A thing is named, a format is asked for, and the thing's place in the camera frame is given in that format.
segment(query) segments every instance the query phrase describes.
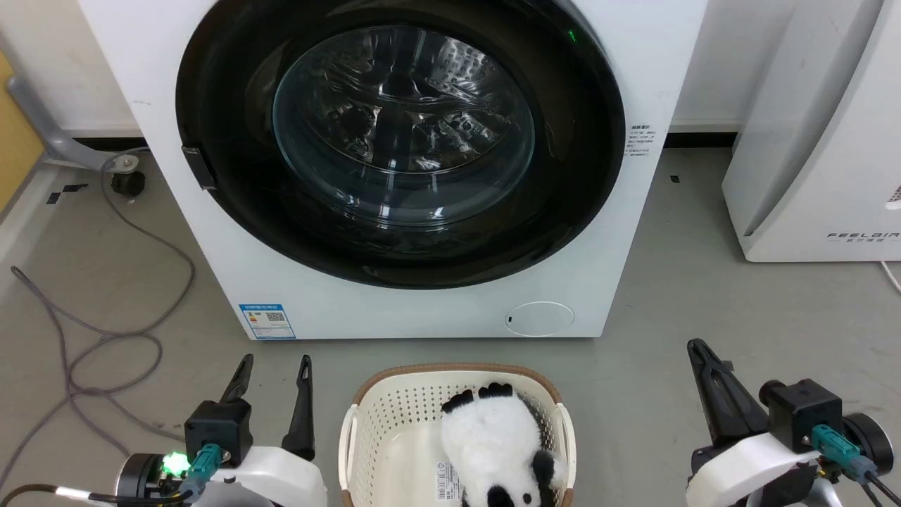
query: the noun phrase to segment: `gray metal leg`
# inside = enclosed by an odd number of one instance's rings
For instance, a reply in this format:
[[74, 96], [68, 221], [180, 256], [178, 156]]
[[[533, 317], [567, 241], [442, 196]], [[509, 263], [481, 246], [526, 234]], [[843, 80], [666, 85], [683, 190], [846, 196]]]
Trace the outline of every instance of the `gray metal leg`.
[[[32, 86], [22, 76], [12, 76], [6, 81], [6, 89], [15, 103], [22, 109], [29, 123], [44, 143], [49, 159], [46, 162], [71, 167], [80, 167], [92, 171], [100, 171], [115, 153], [99, 152], [75, 141], [63, 132], [50, 111], [41, 102]], [[115, 160], [115, 165], [107, 172], [129, 173], [138, 168], [138, 157], [122, 155]]]

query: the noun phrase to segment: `laundry basket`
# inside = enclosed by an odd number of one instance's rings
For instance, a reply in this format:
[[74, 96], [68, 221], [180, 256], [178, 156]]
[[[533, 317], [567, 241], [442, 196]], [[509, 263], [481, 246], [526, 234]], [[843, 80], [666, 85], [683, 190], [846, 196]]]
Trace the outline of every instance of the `laundry basket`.
[[540, 374], [504, 364], [424, 364], [370, 378], [344, 416], [338, 477], [345, 507], [453, 507], [460, 485], [441, 448], [441, 406], [492, 382], [513, 385], [532, 408], [544, 448], [569, 463], [558, 507], [572, 503], [576, 440], [560, 393]]

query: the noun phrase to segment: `white wall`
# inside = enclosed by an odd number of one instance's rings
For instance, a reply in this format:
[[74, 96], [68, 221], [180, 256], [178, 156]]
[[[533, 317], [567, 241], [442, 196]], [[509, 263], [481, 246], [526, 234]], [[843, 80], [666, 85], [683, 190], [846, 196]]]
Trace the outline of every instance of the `white wall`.
[[[710, 0], [675, 130], [738, 130], [795, 3]], [[140, 134], [76, 0], [0, 0], [0, 48], [63, 128], [76, 135]]]

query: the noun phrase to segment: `gray floor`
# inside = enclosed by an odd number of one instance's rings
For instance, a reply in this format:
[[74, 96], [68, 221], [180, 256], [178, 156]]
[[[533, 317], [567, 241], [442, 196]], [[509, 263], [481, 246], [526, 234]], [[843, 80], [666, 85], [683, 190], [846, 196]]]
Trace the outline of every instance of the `gray floor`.
[[[277, 445], [294, 402], [293, 375], [314, 358], [316, 463], [339, 505], [336, 476], [341, 417], [373, 373], [400, 364], [497, 361], [548, 375], [560, 388], [578, 434], [578, 506], [684, 503], [689, 453], [709, 443], [685, 343], [702, 337], [735, 362], [752, 392], [771, 378], [813, 377], [838, 392], [846, 411], [870, 413], [901, 440], [901, 296], [875, 264], [746, 263], [719, 190], [723, 150], [666, 152], [604, 335], [597, 340], [378, 341], [259, 344], [236, 317], [159, 174], [125, 213], [185, 248], [199, 268], [186, 304], [158, 331], [159, 370], [117, 399], [157, 426], [180, 423], [203, 399], [217, 398], [242, 355], [256, 355], [246, 396], [256, 442]], [[681, 182], [669, 176], [677, 174]], [[170, 253], [117, 223], [91, 185], [66, 194], [21, 267], [58, 302], [89, 322], [126, 329], [157, 316], [186, 268]], [[59, 352], [36, 299], [13, 286], [2, 301], [0, 460], [62, 394]], [[69, 349], [96, 335], [64, 323]], [[92, 357], [83, 384], [109, 386], [146, 368], [152, 348], [118, 345]], [[105, 401], [80, 405], [132, 452], [167, 452], [173, 443], [128, 423]], [[7, 489], [26, 482], [110, 491], [123, 457], [64, 410], [26, 449]], [[901, 480], [887, 483], [901, 489]], [[840, 489], [863, 505], [859, 488]], [[32, 497], [31, 505], [52, 504]]]

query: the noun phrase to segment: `black baseboard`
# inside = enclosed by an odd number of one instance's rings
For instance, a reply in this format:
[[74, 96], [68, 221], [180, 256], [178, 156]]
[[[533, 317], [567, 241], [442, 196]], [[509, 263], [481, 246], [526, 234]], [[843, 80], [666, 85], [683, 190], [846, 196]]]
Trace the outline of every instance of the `black baseboard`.
[[664, 148], [732, 148], [737, 132], [685, 132], [667, 134]]
[[[690, 132], [668, 134], [664, 148], [731, 148], [735, 132]], [[147, 146], [143, 137], [81, 137], [76, 141], [101, 152], [123, 152]]]

